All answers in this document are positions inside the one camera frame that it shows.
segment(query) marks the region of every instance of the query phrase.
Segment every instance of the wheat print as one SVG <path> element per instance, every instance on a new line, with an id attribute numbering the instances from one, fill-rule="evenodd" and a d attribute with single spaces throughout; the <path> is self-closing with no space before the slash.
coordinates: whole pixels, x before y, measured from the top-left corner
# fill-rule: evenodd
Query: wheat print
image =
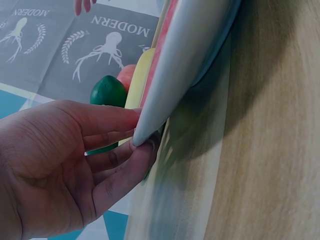
<path id="1" fill-rule="evenodd" d="M 34 50 L 36 50 L 40 44 L 43 42 L 43 40 L 45 39 L 46 36 L 46 26 L 44 24 L 38 24 L 38 37 L 36 39 L 36 41 L 34 42 L 34 44 L 27 50 L 24 52 L 24 54 L 30 54 L 32 53 Z"/>
<path id="2" fill-rule="evenodd" d="M 61 48 L 61 56 L 62 56 L 62 61 L 64 64 L 69 64 L 69 49 L 72 46 L 72 44 L 78 40 L 83 38 L 85 35 L 88 35 L 89 32 L 88 31 L 77 31 L 76 33 L 70 35 L 66 41 L 64 42 L 64 44 L 62 45 Z"/>

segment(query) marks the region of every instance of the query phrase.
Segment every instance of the pink toy egg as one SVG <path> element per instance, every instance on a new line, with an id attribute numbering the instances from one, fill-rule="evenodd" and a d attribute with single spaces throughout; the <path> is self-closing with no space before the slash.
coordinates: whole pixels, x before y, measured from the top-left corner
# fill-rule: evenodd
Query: pink toy egg
<path id="1" fill-rule="evenodd" d="M 124 85 L 126 92 L 128 93 L 132 77 L 136 69 L 135 64 L 125 66 L 118 74 L 117 79 Z"/>

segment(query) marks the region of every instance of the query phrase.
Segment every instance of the fingernail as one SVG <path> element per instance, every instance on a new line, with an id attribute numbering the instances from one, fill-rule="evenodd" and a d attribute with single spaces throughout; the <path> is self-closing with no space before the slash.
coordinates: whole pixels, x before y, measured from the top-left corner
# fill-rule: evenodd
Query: fingernail
<path id="1" fill-rule="evenodd" d="M 135 108 L 135 109 L 133 109 L 133 111 L 135 111 L 137 114 L 140 114 L 142 111 L 142 107 Z"/>
<path id="2" fill-rule="evenodd" d="M 152 150 L 155 150 L 156 145 L 155 145 L 155 142 L 154 142 L 153 140 L 148 139 L 148 140 L 146 141 L 146 143 L 151 144 L 151 145 L 152 145 Z"/>

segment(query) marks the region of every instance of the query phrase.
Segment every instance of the fingertip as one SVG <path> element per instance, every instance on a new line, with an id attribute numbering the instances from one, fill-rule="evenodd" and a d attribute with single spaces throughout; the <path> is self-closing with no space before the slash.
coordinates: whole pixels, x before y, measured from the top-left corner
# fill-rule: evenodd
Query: fingertip
<path id="1" fill-rule="evenodd" d="M 91 10 L 91 2 L 90 0 L 84 0 L 83 7 L 86 13 L 90 12 Z"/>

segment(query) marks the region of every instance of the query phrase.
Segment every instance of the teal pattern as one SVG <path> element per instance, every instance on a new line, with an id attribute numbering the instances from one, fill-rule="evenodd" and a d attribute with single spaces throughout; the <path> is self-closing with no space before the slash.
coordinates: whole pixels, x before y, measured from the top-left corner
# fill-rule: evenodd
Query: teal pattern
<path id="1" fill-rule="evenodd" d="M 0 90 L 0 102 L 2 103 L 0 106 L 0 119 L 18 112 L 26 100 L 24 97 Z"/>

